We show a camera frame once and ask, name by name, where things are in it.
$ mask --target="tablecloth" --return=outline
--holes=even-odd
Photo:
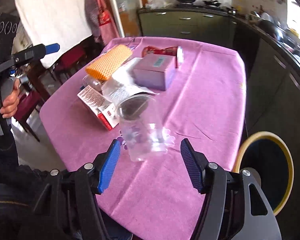
[[[109,188],[97,196],[99,206],[114,220],[144,240],[189,239],[198,219],[203,195],[192,187],[180,154],[188,138],[225,170],[231,170],[242,134],[246,80],[244,63],[231,49],[175,38],[138,37],[112,40],[135,47],[181,46],[184,63],[167,91],[155,98],[164,127],[175,145],[168,153],[145,162],[131,162],[122,146]],[[105,152],[120,126],[107,132],[77,98],[84,69],[62,85],[40,111],[48,136],[70,171]]]

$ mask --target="silver screw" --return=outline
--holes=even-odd
[[[85,168],[86,170],[90,170],[90,169],[93,168],[93,164],[92,164],[92,163],[86,163],[86,164],[84,165],[84,168]]]
[[[242,174],[249,177],[251,175],[251,172],[249,172],[248,170],[243,170]]]
[[[58,170],[52,170],[52,171],[50,171],[50,175],[51,176],[56,176],[56,175],[58,175],[58,173],[59,173]]]
[[[216,168],[218,168],[218,165],[216,164],[216,163],[209,163],[209,167],[211,168],[211,169],[216,169]]]

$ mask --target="crushed soda can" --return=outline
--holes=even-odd
[[[175,67],[179,68],[181,67],[183,63],[183,50],[180,46],[173,46],[168,47],[165,49],[159,49],[154,46],[147,46],[142,51],[142,57],[144,57],[147,54],[160,54],[160,55],[169,55],[169,56],[175,56]]]

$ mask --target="person's hand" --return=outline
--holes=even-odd
[[[3,101],[3,107],[0,109],[0,113],[2,114],[3,118],[10,118],[17,112],[19,104],[18,95],[20,92],[19,85],[20,81],[16,79],[13,85],[12,93]]]

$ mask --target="white cloth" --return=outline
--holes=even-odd
[[[92,35],[85,16],[84,0],[15,0],[15,3],[33,45],[60,45],[57,53],[46,55],[41,60],[45,68]]]

